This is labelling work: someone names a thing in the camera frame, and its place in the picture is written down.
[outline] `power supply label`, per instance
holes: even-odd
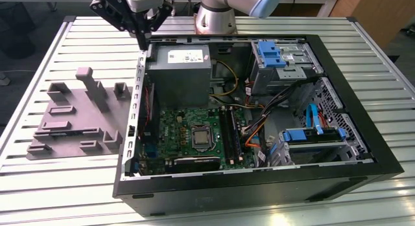
[[[171,50],[167,55],[169,63],[197,63],[205,61],[202,50]]]

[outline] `table surface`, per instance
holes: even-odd
[[[53,82],[82,88],[79,66],[105,87],[131,86],[138,42],[99,17],[65,22],[0,137],[0,224],[414,225],[415,91],[358,23],[345,18],[237,18],[242,34],[318,34],[405,168],[391,180],[333,201],[143,218],[113,198],[118,155],[30,161],[26,150],[42,121]],[[190,17],[170,18],[159,34],[194,34]]]

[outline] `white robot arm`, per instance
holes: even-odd
[[[277,8],[279,0],[202,0],[197,17],[201,34],[231,34],[235,32],[234,9],[251,17],[266,18]]]

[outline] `cpu socket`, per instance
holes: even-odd
[[[206,152],[213,147],[210,125],[193,126],[193,148],[198,152]]]

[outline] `motherboard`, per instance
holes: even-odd
[[[146,145],[149,172],[165,174],[169,162],[190,159],[210,159],[219,170],[253,168],[254,153],[241,135],[246,123],[242,108],[162,111],[159,143]]]

